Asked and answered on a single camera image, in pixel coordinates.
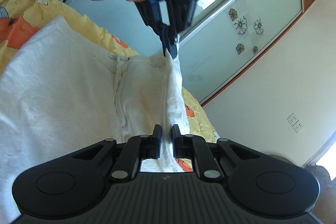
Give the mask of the white textured pants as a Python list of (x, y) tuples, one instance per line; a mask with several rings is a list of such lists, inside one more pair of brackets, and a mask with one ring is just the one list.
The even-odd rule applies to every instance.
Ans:
[(72, 30), (58, 16), (1, 75), (1, 223), (19, 216), (11, 188), (23, 171), (98, 141), (124, 143), (163, 129), (161, 155), (145, 172), (181, 172), (171, 127), (190, 132), (177, 57), (123, 57)]

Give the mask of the glass sliding wardrobe door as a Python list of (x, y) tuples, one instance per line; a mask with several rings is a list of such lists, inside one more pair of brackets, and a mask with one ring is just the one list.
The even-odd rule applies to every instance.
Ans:
[(191, 27), (181, 34), (183, 86), (205, 102), (299, 16), (302, 0), (198, 0)]

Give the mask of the bright window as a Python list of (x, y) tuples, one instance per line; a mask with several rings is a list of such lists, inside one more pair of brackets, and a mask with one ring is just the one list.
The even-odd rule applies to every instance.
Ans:
[(335, 132), (303, 165), (304, 167), (319, 165), (329, 166), (335, 160)]

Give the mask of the green padded headboard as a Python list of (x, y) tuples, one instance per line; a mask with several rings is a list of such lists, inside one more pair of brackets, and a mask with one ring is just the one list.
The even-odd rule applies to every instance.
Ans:
[(321, 184), (311, 171), (266, 156), (255, 178), (250, 207), (281, 223), (325, 223), (313, 213), (320, 196)]

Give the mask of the yellow floral bed quilt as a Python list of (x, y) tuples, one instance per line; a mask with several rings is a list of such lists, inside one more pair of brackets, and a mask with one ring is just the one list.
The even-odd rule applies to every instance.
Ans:
[[(58, 0), (1, 0), (1, 75), (14, 55), (43, 27), (61, 16), (72, 30), (109, 52), (123, 57), (139, 55), (106, 29), (97, 26), (87, 16)], [(217, 132), (210, 124), (198, 101), (182, 87), (190, 132), (215, 142)], [(182, 170), (189, 170), (189, 160), (175, 160)]]

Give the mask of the white wall socket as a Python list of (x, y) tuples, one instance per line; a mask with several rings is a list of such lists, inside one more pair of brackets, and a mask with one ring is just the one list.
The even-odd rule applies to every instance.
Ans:
[(293, 126), (293, 125), (295, 125), (299, 121), (299, 119), (298, 119), (298, 117), (294, 113), (292, 113), (287, 118), (287, 121), (290, 123), (291, 126)]
[(295, 122), (295, 124), (293, 125), (293, 129), (296, 133), (299, 133), (303, 129), (303, 124), (301, 123), (301, 121)]

